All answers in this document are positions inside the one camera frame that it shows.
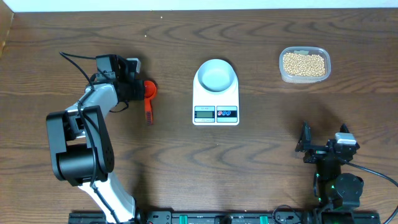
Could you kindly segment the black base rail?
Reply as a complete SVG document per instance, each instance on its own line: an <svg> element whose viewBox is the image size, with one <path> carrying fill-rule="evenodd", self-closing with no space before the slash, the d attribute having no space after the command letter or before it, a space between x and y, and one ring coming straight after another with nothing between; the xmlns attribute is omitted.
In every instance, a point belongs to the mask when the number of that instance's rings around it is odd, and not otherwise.
<svg viewBox="0 0 398 224"><path fill-rule="evenodd" d="M167 211L149 212L146 224L273 224L273 223L359 223L378 224L376 213L331 213L323 214L317 220L309 212L294 213L276 211L274 213L175 213Z"/></svg>

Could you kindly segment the grey plastic bowl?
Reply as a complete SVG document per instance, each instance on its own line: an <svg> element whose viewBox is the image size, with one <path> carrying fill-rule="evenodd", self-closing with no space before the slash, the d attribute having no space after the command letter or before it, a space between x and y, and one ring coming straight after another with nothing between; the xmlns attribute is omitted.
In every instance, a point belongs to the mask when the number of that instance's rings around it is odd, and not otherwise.
<svg viewBox="0 0 398 224"><path fill-rule="evenodd" d="M200 66L197 71L197 79L205 90L219 93L230 89L236 82L237 76L227 61L211 59Z"/></svg>

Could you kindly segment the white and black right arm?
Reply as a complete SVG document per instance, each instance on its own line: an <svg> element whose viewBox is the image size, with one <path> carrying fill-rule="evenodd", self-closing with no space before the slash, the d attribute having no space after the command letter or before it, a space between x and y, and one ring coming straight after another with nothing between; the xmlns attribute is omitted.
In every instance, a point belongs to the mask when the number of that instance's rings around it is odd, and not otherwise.
<svg viewBox="0 0 398 224"><path fill-rule="evenodd" d="M343 173L341 166L353 159L360 146L345 124L324 146L312 144L310 131L310 126L304 122L295 150L304 153L304 163L316 165L313 192L319 205L305 212L302 221L354 223L353 210L360 206L364 183L357 175Z"/></svg>

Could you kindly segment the clear tub of soybeans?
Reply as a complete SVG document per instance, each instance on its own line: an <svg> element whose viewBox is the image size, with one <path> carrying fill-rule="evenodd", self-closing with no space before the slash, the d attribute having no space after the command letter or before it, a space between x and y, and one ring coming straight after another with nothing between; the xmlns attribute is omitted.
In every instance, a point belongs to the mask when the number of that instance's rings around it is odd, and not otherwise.
<svg viewBox="0 0 398 224"><path fill-rule="evenodd" d="M322 82L330 76L331 58L319 47L287 47L279 55L279 70L287 83Z"/></svg>

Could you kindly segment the red plastic measuring scoop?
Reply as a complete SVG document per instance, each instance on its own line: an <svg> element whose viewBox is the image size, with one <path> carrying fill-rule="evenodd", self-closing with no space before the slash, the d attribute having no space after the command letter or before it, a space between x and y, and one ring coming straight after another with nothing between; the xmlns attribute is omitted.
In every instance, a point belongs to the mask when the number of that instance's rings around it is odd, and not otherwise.
<svg viewBox="0 0 398 224"><path fill-rule="evenodd" d="M151 100L157 95L157 87L153 81L146 80L144 82L145 93L144 93L144 109L146 114L146 121L148 125L153 124L153 112Z"/></svg>

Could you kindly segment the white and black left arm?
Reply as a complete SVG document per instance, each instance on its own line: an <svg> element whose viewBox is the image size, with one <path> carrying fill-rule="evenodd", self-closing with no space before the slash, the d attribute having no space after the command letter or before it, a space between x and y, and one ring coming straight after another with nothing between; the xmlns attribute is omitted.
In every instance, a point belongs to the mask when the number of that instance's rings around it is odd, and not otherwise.
<svg viewBox="0 0 398 224"><path fill-rule="evenodd" d="M146 223L146 214L114 173L114 151L105 118L119 103L144 99L138 58L94 57L96 73L87 76L84 94L63 111L46 117L55 177L86 192L102 209L106 223Z"/></svg>

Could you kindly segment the white digital kitchen scale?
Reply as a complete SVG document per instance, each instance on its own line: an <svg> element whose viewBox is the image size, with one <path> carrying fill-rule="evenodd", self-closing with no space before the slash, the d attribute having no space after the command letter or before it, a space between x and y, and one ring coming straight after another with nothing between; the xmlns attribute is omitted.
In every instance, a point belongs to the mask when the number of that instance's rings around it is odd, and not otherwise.
<svg viewBox="0 0 398 224"><path fill-rule="evenodd" d="M193 79L192 123L197 126L237 126L239 124L239 80L223 92L212 93Z"/></svg>

